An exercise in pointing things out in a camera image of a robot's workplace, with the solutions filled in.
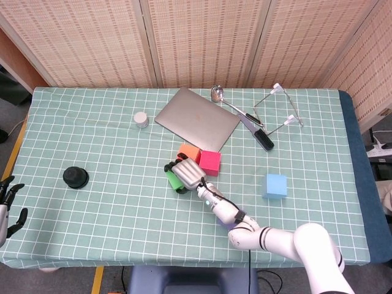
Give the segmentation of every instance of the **silver laptop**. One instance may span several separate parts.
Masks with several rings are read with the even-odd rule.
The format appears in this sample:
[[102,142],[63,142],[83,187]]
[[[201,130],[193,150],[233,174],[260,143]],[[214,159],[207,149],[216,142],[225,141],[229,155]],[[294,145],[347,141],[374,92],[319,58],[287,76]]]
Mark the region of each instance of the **silver laptop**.
[[189,89],[181,88],[155,122],[201,150],[219,151],[239,118]]

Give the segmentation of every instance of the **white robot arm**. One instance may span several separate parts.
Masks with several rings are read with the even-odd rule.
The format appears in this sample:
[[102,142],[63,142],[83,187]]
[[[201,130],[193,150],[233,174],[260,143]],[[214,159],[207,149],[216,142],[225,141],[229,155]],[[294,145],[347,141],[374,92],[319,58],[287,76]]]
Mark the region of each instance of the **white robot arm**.
[[328,232],[319,224],[304,224],[295,232],[258,223],[226,199],[211,183],[205,172],[185,154],[165,167],[183,182],[186,189],[197,190],[197,195],[224,223],[236,224],[228,233],[231,244],[239,250],[263,249],[304,265],[312,294],[354,294],[344,279],[344,261]]

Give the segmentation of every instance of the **blue cube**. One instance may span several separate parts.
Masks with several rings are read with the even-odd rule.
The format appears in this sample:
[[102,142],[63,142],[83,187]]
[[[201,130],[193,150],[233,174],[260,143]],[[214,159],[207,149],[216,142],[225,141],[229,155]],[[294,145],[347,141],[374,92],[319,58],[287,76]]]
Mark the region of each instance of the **blue cube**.
[[267,174],[263,182],[263,198],[281,199],[287,196],[287,177]]

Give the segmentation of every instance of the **green checkered tablecloth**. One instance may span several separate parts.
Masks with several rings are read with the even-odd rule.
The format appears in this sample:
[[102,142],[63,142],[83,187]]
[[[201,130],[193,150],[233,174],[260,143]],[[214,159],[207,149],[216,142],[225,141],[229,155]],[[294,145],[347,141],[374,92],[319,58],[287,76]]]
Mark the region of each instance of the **green checkered tablecloth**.
[[[208,89],[194,89],[209,98]],[[25,227],[8,239],[0,261],[12,267],[93,265],[247,266],[247,251],[231,247],[227,229],[195,192],[176,194],[164,165],[184,141],[154,122],[177,89],[37,88],[13,174],[25,183],[10,210],[22,207]],[[225,89],[225,98],[252,112],[267,89]],[[217,178],[210,178],[260,226],[295,230],[322,224],[348,264],[369,261],[339,94],[328,89],[288,90],[304,127],[272,134],[266,153],[240,123],[221,149]],[[138,111],[150,124],[139,129]],[[282,95],[260,108],[267,129],[293,113]],[[69,189],[69,166],[85,168],[89,183]],[[266,173],[287,176],[284,200],[262,198]],[[295,266],[255,251],[252,266]]]

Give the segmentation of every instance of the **black lid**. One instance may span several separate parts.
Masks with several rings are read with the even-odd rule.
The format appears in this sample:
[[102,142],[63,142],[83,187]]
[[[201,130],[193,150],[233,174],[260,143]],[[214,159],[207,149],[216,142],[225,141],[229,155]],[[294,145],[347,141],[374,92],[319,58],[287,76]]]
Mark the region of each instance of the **black lid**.
[[73,189],[80,189],[87,185],[88,173],[80,167],[69,167],[62,174],[62,179]]

